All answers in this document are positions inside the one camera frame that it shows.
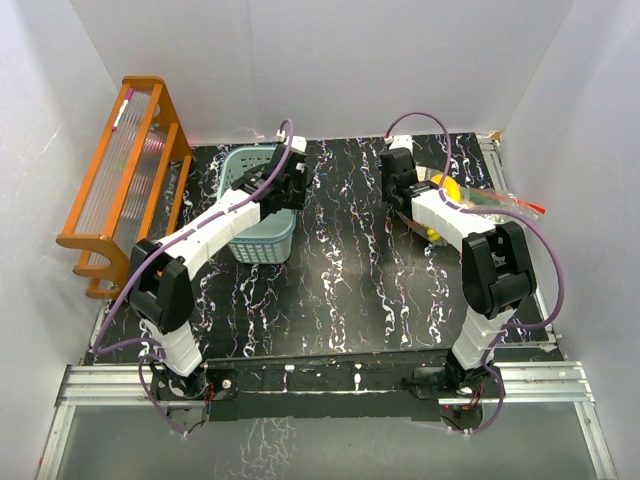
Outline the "clear zip bag with fruit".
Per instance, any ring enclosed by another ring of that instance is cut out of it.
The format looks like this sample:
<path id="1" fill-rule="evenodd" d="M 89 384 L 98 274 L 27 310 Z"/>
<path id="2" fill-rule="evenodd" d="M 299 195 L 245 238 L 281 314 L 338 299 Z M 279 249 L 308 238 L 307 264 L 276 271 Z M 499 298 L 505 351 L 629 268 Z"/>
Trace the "clear zip bag with fruit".
<path id="1" fill-rule="evenodd" d="M 446 241 L 445 245 L 438 246 L 450 245 L 461 252 L 463 240 L 470 235 L 496 232 L 496 224 L 490 219 L 465 213 L 467 207 L 462 203 L 460 187 L 461 201 L 456 203 L 446 195 L 443 183 L 437 185 L 429 180 L 441 172 L 421 166 L 416 170 L 418 182 L 404 192 L 405 206 L 398 211 L 402 221 L 415 233 L 427 240 L 425 230 L 431 227 Z"/>

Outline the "fake banana bunch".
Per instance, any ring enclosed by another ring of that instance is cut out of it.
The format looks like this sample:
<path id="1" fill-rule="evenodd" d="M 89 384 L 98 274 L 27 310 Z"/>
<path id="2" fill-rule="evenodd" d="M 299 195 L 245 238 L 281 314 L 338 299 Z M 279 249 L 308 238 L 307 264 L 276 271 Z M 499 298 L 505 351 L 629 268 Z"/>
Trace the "fake banana bunch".
<path id="1" fill-rule="evenodd" d="M 432 175 L 429 180 L 434 184 L 440 185 L 443 183 L 443 188 L 446 195 L 450 200 L 459 203 L 461 201 L 461 191 L 457 184 L 457 182 L 450 176 L 443 176 L 442 174 Z M 446 241 L 441 237 L 439 233 L 437 233 L 431 227 L 427 227 L 426 230 L 426 238 L 428 241 L 435 245 L 445 245 Z"/>

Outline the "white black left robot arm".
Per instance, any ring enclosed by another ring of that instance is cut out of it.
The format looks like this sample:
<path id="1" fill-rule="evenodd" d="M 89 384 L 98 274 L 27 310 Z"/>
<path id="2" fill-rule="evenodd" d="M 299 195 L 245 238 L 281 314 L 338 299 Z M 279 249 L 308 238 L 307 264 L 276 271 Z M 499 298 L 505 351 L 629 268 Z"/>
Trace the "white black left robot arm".
<path id="1" fill-rule="evenodd" d="M 161 381 L 177 396 L 194 399 L 206 387 L 202 355 L 190 318 L 192 282 L 224 247 L 236 248 L 244 263 L 279 264 L 291 250 L 295 213 L 305 202 L 305 154 L 272 158 L 243 172 L 203 215 L 158 241 L 138 241 L 131 253 L 127 302 L 158 342 Z"/>

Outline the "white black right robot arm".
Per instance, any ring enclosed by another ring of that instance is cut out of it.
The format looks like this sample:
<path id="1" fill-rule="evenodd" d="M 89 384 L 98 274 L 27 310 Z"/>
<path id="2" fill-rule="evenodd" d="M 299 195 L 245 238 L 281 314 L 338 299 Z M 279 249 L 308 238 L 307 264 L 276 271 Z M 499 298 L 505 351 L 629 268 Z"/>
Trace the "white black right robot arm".
<path id="1" fill-rule="evenodd" d="M 380 154 L 382 198 L 409 224 L 431 227 L 461 259 L 467 312 L 461 332 L 447 353 L 443 382 L 466 397 L 488 375 L 486 368 L 504 325 L 536 290 L 536 277 L 522 227 L 496 224 L 463 207 L 431 180 L 420 180 L 411 151 Z"/>

